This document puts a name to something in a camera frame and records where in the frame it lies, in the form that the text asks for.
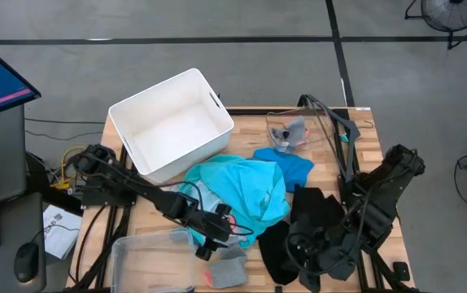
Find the wooden table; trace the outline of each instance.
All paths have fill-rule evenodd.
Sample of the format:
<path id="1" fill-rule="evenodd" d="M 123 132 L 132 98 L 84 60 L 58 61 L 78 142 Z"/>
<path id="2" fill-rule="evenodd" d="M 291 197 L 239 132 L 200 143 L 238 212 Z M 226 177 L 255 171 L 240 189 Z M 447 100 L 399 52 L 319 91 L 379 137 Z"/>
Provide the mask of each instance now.
<path id="1" fill-rule="evenodd" d="M 259 107 L 239 108 L 229 107 L 229 110 L 240 111 L 242 109 L 259 109 Z M 284 109 L 284 107 L 272 107 L 272 109 Z M 378 135 L 374 126 L 373 114 L 369 108 L 343 108 L 347 109 L 347 114 L 350 119 L 356 122 L 360 129 L 360 137 L 356 141 L 356 155 L 360 165 L 360 171 L 370 172 L 382 162 L 382 149 L 378 141 Z M 228 146 L 222 151 L 228 154 L 236 154 L 243 157 L 251 157 L 257 149 L 268 147 L 267 123 L 266 115 L 232 115 L 235 122 L 235 127 Z M 116 133 L 116 129 L 111 120 L 107 118 L 105 129 L 101 143 L 112 148 L 116 154 L 120 154 L 122 141 Z M 335 195 L 338 197 L 338 186 L 336 178 L 339 175 L 338 166 L 330 146 L 327 141 L 318 142 L 315 147 L 307 147 L 303 151 L 296 152 L 303 158 L 309 159 L 315 163 L 315 167 L 308 175 L 307 187 L 320 188 L 325 196 Z M 87 208 L 84 211 L 81 230 L 76 242 L 75 254 L 71 263 L 71 272 L 75 273 L 76 258 L 81 245 L 81 239 L 85 235 L 90 221 L 93 219 L 99 207 Z M 81 257 L 81 275 L 90 268 L 94 260 L 102 249 L 104 234 L 106 230 L 109 208 L 105 208 L 99 218 L 95 221 L 93 229 L 90 231 L 87 243 Z M 136 206 L 132 209 L 129 222 L 129 235 L 148 234 L 155 231 L 170 230 L 175 224 L 162 217 L 157 212 L 154 205 L 142 198 L 138 197 Z M 394 229 L 391 235 L 382 245 L 379 250 L 384 261 L 391 266 L 394 261 L 404 261 L 408 263 L 408 256 L 405 250 L 402 231 L 399 226 L 398 219 L 394 222 Z M 264 263 L 262 261 L 260 251 L 257 245 L 247 250 L 248 261 L 246 262 L 246 270 L 249 273 L 249 282 L 245 285 L 228 288 L 223 291 L 245 291 L 245 292 L 274 292 L 276 284 L 269 276 Z M 366 276 L 370 287 L 375 287 L 373 279 L 372 266 L 370 259 L 364 254 L 364 263 Z M 198 272 L 203 271 L 205 262 L 196 258 Z M 111 285 L 111 275 L 109 273 L 110 265 L 107 266 L 107 274 L 105 277 L 104 286 Z M 414 281 L 406 282 L 408 286 L 414 286 Z M 68 279 L 67 286 L 72 286 L 72 281 Z M 213 290 L 206 286 L 203 278 L 195 280 L 196 291 L 219 291 Z M 357 272 L 355 271 L 345 282 L 334 280 L 328 275 L 321 276 L 321 290 L 323 292 L 357 292 L 360 291 L 360 283 Z M 307 292 L 299 280 L 295 280 L 291 284 L 283 287 L 284 292 Z"/>

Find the light blue cloth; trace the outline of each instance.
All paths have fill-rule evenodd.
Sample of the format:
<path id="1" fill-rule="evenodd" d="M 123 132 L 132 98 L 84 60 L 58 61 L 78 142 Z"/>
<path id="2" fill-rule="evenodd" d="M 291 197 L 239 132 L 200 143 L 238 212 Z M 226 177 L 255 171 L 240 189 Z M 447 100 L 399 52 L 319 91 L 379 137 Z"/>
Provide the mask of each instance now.
<path id="1" fill-rule="evenodd" d="M 232 207 L 230 215 L 237 224 L 254 230 L 254 234 L 240 237 L 239 243 L 243 248 L 251 246 L 266 228 L 277 224 L 290 212 L 290 205 L 286 202 L 284 177 L 275 162 L 245 160 L 237 155 L 216 155 L 191 168 L 185 181 L 202 181 L 211 191 L 203 193 L 203 202 L 216 202 L 218 197 Z M 181 191 L 198 198 L 197 193 L 191 189 L 191 186 L 183 185 Z M 204 243 L 201 234 L 191 232 Z M 234 232 L 248 231 L 234 228 Z"/>

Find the gray sock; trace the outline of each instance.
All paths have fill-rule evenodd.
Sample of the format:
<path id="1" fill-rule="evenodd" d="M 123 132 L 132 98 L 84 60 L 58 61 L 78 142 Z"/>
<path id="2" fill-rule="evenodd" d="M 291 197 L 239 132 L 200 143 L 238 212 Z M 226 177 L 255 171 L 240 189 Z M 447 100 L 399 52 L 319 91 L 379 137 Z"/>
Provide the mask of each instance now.
<path id="1" fill-rule="evenodd" d="M 293 152 L 306 140 L 306 120 L 303 116 L 293 119 L 284 129 L 272 128 L 270 132 L 277 151 Z"/>
<path id="2" fill-rule="evenodd" d="M 207 264 L 210 273 L 210 282 L 207 282 L 209 286 L 221 289 L 248 282 L 248 275 L 244 270 L 247 255 L 238 243 L 220 248 L 216 253 L 219 253 L 220 260 Z"/>

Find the black metal frame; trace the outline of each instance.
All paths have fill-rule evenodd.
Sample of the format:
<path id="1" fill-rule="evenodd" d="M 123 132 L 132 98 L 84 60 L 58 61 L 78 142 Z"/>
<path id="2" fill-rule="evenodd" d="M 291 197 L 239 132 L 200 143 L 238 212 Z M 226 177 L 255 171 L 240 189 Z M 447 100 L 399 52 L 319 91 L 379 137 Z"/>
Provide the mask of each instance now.
<path id="1" fill-rule="evenodd" d="M 405 19 L 406 20 L 409 20 L 409 19 L 422 19 L 424 20 L 425 19 L 425 16 L 423 15 L 410 15 L 408 12 L 409 10 L 412 8 L 412 6 L 414 6 L 414 3 L 416 2 L 417 0 L 412 0 L 411 4 L 409 4 L 409 6 L 407 7 L 407 9 L 405 10 Z M 430 25 L 429 23 L 427 23 L 431 28 L 437 30 L 437 31 L 440 31 L 440 32 L 444 32 L 444 33 L 448 33 L 448 36 L 447 36 L 447 49 L 448 50 L 451 50 L 452 48 L 456 48 L 458 45 L 460 45 L 463 41 L 465 41 L 467 39 L 467 33 L 461 37 L 461 39 L 458 41 L 458 42 L 454 42 L 454 32 L 458 32 L 458 31 L 461 31 L 461 30 L 464 30 L 464 29 L 467 29 L 467 27 L 464 27 L 460 30 L 456 30 L 456 31 L 442 31 L 441 29 L 437 29 L 435 28 L 433 25 Z"/>

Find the transparent plastic bin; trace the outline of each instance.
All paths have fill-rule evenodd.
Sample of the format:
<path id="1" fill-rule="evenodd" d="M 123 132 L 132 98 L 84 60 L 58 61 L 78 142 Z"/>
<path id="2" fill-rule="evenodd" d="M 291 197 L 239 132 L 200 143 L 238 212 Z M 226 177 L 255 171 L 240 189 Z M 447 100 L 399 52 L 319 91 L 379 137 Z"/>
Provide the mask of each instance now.
<path id="1" fill-rule="evenodd" d="M 275 139 L 275 137 L 272 135 L 273 128 L 284 129 L 286 124 L 290 123 L 292 120 L 299 116 L 304 117 L 304 122 L 308 133 L 306 139 L 303 142 L 292 145 Z M 333 123 L 331 122 L 330 118 L 321 110 L 305 107 L 280 113 L 269 112 L 266 115 L 266 124 L 268 126 L 268 138 L 272 143 L 272 147 L 277 151 L 293 153 L 296 151 L 304 150 L 306 147 L 311 146 L 315 142 L 322 142 L 326 140 L 327 137 L 322 130 L 319 119 L 322 121 L 327 134 L 332 137 L 334 134 Z"/>
<path id="2" fill-rule="evenodd" d="M 112 245 L 111 293 L 194 289 L 194 244 L 188 229 L 123 237 Z"/>

